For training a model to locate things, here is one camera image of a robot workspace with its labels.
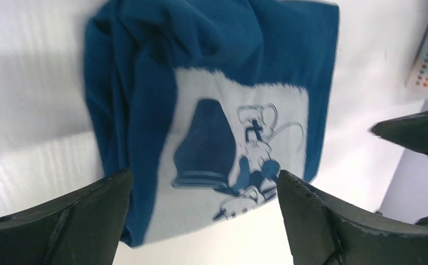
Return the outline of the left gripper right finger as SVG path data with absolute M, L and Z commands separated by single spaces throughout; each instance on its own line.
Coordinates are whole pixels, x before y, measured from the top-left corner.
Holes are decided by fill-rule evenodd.
M 281 171 L 277 193 L 294 264 L 428 264 L 428 226 L 363 210 Z

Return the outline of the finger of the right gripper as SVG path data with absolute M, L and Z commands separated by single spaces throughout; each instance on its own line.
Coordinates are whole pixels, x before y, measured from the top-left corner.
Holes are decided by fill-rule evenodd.
M 428 156 L 428 110 L 376 123 L 370 132 Z

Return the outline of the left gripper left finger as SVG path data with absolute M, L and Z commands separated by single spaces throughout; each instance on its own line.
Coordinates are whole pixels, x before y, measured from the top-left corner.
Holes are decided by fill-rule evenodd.
M 112 264 L 132 185 L 133 175 L 124 169 L 0 217 L 0 265 Z

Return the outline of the dark blue t shirt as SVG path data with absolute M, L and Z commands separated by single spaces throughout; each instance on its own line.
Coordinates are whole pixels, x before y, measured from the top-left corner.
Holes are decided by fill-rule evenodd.
M 121 234 L 140 247 L 311 181 L 322 154 L 340 9 L 316 1 L 108 1 L 83 75 L 104 173 L 130 168 Z

